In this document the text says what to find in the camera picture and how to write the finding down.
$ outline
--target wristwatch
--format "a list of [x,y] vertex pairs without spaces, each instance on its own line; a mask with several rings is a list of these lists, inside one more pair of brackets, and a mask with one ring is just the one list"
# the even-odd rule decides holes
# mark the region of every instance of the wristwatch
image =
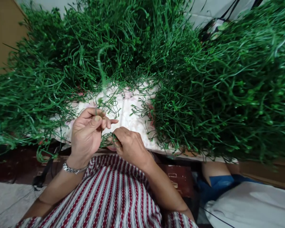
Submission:
[[85,171],[88,168],[88,166],[86,166],[86,167],[84,167],[82,169],[73,169],[73,168],[68,167],[67,163],[64,162],[63,165],[62,165],[62,168],[63,168],[64,171],[66,171],[68,173],[78,174],[78,173],[81,173],[81,172]]

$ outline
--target white tile wall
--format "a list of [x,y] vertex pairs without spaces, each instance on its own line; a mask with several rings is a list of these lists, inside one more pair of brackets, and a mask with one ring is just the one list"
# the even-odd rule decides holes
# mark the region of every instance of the white tile wall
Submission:
[[[30,0],[16,0],[17,3],[29,4]],[[61,13],[65,13],[66,8],[70,8],[67,4],[75,2],[75,0],[33,0],[34,5],[38,8],[40,4],[43,9],[51,10],[53,7],[58,7]],[[194,28],[205,26],[212,18],[221,17],[231,6],[234,0],[191,0],[185,4],[187,17],[191,16],[190,21],[194,23]],[[254,3],[254,0],[240,0],[230,19],[235,20],[241,12],[249,10]]]

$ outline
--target green plant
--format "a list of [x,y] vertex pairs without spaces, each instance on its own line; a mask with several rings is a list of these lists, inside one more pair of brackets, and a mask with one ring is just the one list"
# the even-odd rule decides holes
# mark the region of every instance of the green plant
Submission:
[[261,162],[285,157],[285,0],[231,22],[184,55],[149,113],[162,148]]
[[[177,55],[168,44],[190,27],[182,6],[180,0],[81,0],[63,18],[58,9],[23,6],[28,37],[13,47],[9,72],[0,75],[0,146],[42,141],[37,159],[44,161],[41,152],[50,141],[43,139],[63,139],[59,128],[75,118],[69,102],[84,101],[109,83],[118,93],[165,78],[171,64],[166,57]],[[114,104],[111,99],[99,108]],[[54,115],[60,119],[50,119]]]

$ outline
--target shirt sleeve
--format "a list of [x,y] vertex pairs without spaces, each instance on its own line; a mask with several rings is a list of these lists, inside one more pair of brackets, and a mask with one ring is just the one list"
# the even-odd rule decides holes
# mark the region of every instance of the shirt sleeve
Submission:
[[41,217],[32,217],[21,220],[16,225],[10,228],[36,228],[41,222]]
[[179,212],[171,212],[167,216],[165,228],[198,228],[196,223],[189,219],[186,215]]

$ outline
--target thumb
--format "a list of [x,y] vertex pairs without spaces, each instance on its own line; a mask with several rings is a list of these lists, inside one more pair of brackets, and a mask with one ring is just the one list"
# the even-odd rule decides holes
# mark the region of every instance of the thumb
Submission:
[[94,132],[102,123],[102,118],[100,116],[94,116],[87,126],[83,128],[86,134],[91,134]]

